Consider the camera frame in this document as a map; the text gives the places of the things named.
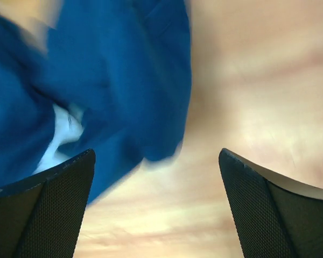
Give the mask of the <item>navy blue t shirt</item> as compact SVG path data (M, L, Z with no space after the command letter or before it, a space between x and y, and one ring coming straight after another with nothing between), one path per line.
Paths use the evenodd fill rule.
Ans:
M93 149L94 201L175 154L191 85L185 1L0 1L0 187Z

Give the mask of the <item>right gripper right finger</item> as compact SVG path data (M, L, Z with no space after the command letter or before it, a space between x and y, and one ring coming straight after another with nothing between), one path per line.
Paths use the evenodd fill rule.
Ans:
M244 257L323 257L323 189L226 148L219 167Z

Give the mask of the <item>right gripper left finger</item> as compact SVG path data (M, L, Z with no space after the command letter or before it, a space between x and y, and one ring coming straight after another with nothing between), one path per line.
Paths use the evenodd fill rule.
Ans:
M0 257L73 257L91 189L95 152L0 188Z

